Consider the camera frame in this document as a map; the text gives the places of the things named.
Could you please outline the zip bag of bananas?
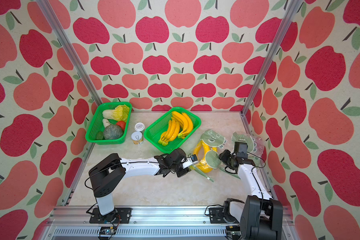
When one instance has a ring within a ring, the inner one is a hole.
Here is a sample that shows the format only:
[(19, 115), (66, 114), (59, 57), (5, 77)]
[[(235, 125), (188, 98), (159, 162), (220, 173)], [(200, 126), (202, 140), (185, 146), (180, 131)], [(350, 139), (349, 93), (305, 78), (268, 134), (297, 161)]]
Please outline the zip bag of bananas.
[(265, 149), (265, 142), (260, 137), (256, 137), (250, 134), (234, 132), (232, 134), (231, 141), (233, 143), (245, 143), (247, 144), (247, 154), (250, 159), (260, 160)]
[(214, 179), (209, 177), (208, 173), (217, 169), (222, 163), (219, 159), (219, 153), (226, 143), (227, 139), (220, 133), (211, 129), (204, 131), (193, 151), (193, 155), (196, 155), (198, 162), (189, 166), (189, 169), (213, 183)]

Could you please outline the yellow banana bunch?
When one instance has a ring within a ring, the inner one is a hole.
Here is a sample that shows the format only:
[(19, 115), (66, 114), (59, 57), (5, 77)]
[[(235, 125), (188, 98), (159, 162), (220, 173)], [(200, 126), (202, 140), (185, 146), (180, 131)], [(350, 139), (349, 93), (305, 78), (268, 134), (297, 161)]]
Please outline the yellow banana bunch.
[(186, 113), (172, 112), (172, 117), (180, 124), (181, 131), (179, 131), (177, 137), (184, 139), (194, 129), (194, 124), (191, 118)]

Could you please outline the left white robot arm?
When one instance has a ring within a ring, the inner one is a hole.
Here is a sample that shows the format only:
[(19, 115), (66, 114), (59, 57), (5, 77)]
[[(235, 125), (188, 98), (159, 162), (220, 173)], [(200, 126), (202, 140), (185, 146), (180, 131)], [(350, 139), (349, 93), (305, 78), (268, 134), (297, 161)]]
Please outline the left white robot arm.
[(187, 155), (180, 148), (169, 154), (156, 155), (148, 159), (131, 160), (110, 154), (89, 171), (89, 180), (101, 216), (115, 210), (112, 192), (122, 179), (135, 176), (186, 175), (189, 167), (198, 162), (196, 155)]

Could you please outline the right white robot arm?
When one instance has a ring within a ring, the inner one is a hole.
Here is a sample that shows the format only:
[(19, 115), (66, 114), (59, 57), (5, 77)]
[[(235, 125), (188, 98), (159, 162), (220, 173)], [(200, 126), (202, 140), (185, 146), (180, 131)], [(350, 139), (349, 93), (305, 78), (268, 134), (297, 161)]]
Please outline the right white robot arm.
[(239, 222), (244, 240), (280, 240), (282, 238), (283, 205), (275, 200), (260, 181), (253, 160), (247, 154), (224, 150), (219, 159), (249, 187), (245, 201), (227, 199), (224, 203), (224, 220)]

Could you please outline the empty green plastic basket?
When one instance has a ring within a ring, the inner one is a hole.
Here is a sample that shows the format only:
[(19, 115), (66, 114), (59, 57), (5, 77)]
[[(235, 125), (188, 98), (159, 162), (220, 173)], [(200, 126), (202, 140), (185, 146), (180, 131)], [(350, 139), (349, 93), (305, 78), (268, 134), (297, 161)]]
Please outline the empty green plastic basket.
[[(194, 129), (186, 136), (184, 139), (176, 139), (170, 142), (167, 146), (162, 146), (159, 144), (159, 139), (164, 131), (167, 130), (169, 124), (169, 120), (172, 117), (172, 112), (178, 112), (180, 114), (186, 113), (194, 124)], [(146, 128), (144, 132), (145, 139), (150, 142), (153, 146), (155, 146), (159, 151), (165, 154), (171, 153), (174, 149), (179, 148), (182, 144), (184, 144), (190, 136), (201, 126), (201, 119), (190, 111), (182, 108), (182, 107), (174, 107), (167, 111), (164, 115), (162, 115), (159, 119), (153, 122), (149, 127)]]

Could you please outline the white lidded cup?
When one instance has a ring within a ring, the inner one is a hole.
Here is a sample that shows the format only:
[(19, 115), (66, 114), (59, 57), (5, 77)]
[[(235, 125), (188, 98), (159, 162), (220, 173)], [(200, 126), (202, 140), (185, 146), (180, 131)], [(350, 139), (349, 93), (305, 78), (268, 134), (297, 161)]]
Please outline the white lidded cup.
[(136, 131), (136, 132), (141, 132), (141, 133), (143, 133), (144, 130), (145, 130), (145, 128), (146, 128), (146, 126), (145, 126), (145, 124), (142, 123), (142, 122), (138, 122), (138, 123), (135, 124), (135, 131)]

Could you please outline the red tomato toy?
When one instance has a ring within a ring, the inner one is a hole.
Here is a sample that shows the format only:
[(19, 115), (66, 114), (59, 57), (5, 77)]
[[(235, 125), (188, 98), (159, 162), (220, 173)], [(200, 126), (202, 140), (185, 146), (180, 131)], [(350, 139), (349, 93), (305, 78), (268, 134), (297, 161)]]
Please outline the red tomato toy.
[(119, 127), (123, 130), (123, 132), (125, 131), (125, 129), (126, 129), (126, 122), (124, 122), (124, 121), (118, 121), (118, 122), (116, 123), (116, 125), (119, 126)]

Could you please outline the napa cabbage toy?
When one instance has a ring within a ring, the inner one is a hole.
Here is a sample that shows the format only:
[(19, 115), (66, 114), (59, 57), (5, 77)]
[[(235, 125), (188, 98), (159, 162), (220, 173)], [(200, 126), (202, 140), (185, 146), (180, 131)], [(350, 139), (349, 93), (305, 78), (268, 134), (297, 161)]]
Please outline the napa cabbage toy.
[(118, 105), (113, 110), (104, 110), (103, 117), (108, 120), (126, 121), (129, 117), (130, 107), (127, 105)]

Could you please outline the green basket with vegetables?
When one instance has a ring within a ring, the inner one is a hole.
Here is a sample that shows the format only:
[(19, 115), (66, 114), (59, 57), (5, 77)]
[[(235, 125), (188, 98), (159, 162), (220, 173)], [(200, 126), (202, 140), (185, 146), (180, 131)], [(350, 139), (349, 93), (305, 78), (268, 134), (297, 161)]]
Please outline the green basket with vegetables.
[(127, 136), (132, 105), (128, 102), (101, 104), (86, 133), (86, 140), (98, 145), (122, 144)]

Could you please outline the green pepper toy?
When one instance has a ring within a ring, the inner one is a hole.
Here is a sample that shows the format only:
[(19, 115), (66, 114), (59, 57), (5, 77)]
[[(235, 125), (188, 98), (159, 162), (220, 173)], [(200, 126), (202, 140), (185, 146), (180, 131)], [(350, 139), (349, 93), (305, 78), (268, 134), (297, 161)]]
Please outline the green pepper toy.
[(104, 133), (102, 131), (99, 131), (96, 134), (96, 140), (103, 140), (104, 139)]

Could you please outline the white mushroom toy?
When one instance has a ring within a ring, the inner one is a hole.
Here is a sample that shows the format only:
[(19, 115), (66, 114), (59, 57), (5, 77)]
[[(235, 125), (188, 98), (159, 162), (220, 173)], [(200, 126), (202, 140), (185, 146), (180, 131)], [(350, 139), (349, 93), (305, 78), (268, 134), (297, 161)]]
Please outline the white mushroom toy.
[(108, 126), (110, 126), (110, 125), (111, 125), (111, 123), (109, 122), (109, 120), (108, 120), (108, 119), (103, 119), (103, 120), (102, 120), (102, 122), (103, 122), (103, 126), (104, 126), (104, 128), (106, 128), (106, 127), (108, 127)]

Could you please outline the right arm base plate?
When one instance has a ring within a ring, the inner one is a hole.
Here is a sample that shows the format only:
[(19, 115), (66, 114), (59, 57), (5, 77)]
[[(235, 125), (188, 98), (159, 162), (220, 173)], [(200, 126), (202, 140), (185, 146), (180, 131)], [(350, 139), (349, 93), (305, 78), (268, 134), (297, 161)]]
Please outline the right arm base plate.
[(205, 208), (204, 215), (207, 216), (211, 224), (238, 224), (239, 222), (225, 212), (222, 205), (210, 205)]

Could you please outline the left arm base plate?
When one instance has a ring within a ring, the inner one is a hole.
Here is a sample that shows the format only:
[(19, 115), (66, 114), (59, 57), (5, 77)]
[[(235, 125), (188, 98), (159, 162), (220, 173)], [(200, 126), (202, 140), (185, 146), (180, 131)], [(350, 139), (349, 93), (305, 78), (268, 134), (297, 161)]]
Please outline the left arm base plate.
[(128, 224), (132, 215), (132, 208), (114, 208), (113, 211), (106, 215), (101, 215), (98, 207), (88, 209), (91, 224)]

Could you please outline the right aluminium frame post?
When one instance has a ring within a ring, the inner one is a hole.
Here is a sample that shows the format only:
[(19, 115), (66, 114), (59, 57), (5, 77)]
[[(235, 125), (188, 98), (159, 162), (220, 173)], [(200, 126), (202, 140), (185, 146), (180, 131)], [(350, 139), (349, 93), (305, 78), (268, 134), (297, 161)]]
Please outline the right aluminium frame post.
[(267, 55), (265, 57), (265, 60), (262, 64), (262, 67), (257, 74), (255, 78), (255, 82), (253, 84), (253, 87), (250, 91), (249, 96), (246, 99), (246, 103), (243, 107), (243, 110), (240, 112), (241, 118), (244, 120), (246, 113), (248, 112), (250, 105), (253, 103), (254, 98), (259, 90), (259, 87), (263, 80), (265, 80), (265, 75), (268, 72), (272, 61), (274, 60), (275, 55), (277, 54), (278, 50), (281, 50), (281, 43), (283, 39), (285, 38), (285, 35), (287, 34), (287, 31), (292, 24), (292, 21), (295, 18), (295, 15), (298, 12), (298, 9), (300, 5), (304, 1), (289, 1), (290, 5), (288, 6), (286, 13), (284, 17), (282, 18), (281, 24), (276, 32), (276, 35), (274, 37), (274, 40), (272, 41), (272, 44), (270, 45), (269, 50), (267, 51)]

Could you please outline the aluminium frame post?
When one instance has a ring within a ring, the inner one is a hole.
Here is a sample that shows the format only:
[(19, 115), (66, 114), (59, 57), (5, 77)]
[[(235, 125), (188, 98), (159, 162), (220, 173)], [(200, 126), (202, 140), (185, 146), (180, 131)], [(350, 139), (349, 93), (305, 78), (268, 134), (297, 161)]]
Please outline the aluminium frame post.
[(44, 0), (37, 0), (36, 1), (45, 16), (46, 20), (50, 24), (51, 28), (55, 32), (57, 39), (61, 42), (62, 47), (64, 48), (67, 56), (71, 60), (73, 66), (75, 67), (78, 75), (82, 77), (82, 80), (88, 89), (91, 97), (95, 101), (95, 103), (99, 106), (103, 104), (104, 102), (101, 100), (93, 82), (91, 81), (91, 78), (89, 77), (88, 73), (86, 72), (79, 55), (77, 54), (75, 48), (73, 47), (71, 41), (67, 37), (65, 30), (63, 29), (63, 26), (61, 25), (57, 15), (55, 14), (51, 4), (49, 1)]
[(246, 103), (243, 107), (243, 110), (240, 112), (241, 118), (244, 120), (246, 113), (248, 112), (250, 105), (253, 103), (254, 98), (259, 90), (259, 87), (263, 80), (265, 80), (265, 75), (268, 72), (272, 61), (274, 60), (275, 55), (277, 54), (278, 50), (281, 50), (281, 43), (283, 39), (285, 38), (285, 35), (287, 34), (287, 31), (292, 24), (292, 21), (295, 18), (295, 15), (298, 12), (298, 9), (300, 5), (304, 1), (289, 1), (290, 5), (288, 6), (286, 13), (284, 17), (282, 18), (281, 24), (276, 32), (276, 35), (274, 37), (274, 40), (272, 41), (272, 44), (270, 45), (269, 50), (267, 51), (267, 55), (265, 57), (265, 60), (262, 64), (262, 67), (257, 74), (255, 78), (255, 82), (253, 84), (253, 87), (250, 91), (249, 96), (246, 99)]

